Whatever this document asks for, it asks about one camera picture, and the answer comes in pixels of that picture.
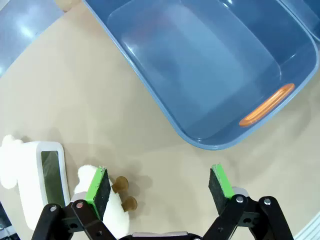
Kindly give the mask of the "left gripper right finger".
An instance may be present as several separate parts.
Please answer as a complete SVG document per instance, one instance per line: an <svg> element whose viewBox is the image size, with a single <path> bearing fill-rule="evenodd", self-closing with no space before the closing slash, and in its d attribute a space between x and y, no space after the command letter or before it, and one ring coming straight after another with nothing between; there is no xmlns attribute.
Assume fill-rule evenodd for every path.
<svg viewBox="0 0 320 240"><path fill-rule="evenodd" d="M294 237L273 196L258 201L236 193L221 164L210 168L208 188L218 217L203 235L203 240L229 240L238 227L248 228L255 240L292 240Z"/></svg>

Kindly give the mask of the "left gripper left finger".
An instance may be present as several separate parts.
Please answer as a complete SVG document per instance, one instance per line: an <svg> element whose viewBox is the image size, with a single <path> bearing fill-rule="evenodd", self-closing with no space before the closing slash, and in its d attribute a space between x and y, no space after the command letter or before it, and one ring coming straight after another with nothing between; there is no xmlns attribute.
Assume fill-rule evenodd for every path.
<svg viewBox="0 0 320 240"><path fill-rule="evenodd" d="M57 203L44 206L32 239L70 240L74 233L84 232L90 240L114 240L114 235L102 222L110 193L108 171L100 167L83 199L65 207Z"/></svg>

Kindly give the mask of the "person's right gloved hand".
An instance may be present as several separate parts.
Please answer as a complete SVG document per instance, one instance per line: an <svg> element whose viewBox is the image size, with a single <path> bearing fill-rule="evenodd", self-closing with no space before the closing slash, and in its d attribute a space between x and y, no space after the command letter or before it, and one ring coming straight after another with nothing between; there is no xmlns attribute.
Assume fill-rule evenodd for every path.
<svg viewBox="0 0 320 240"><path fill-rule="evenodd" d="M54 0L54 2L63 12L66 13L79 4L81 0Z"/></svg>

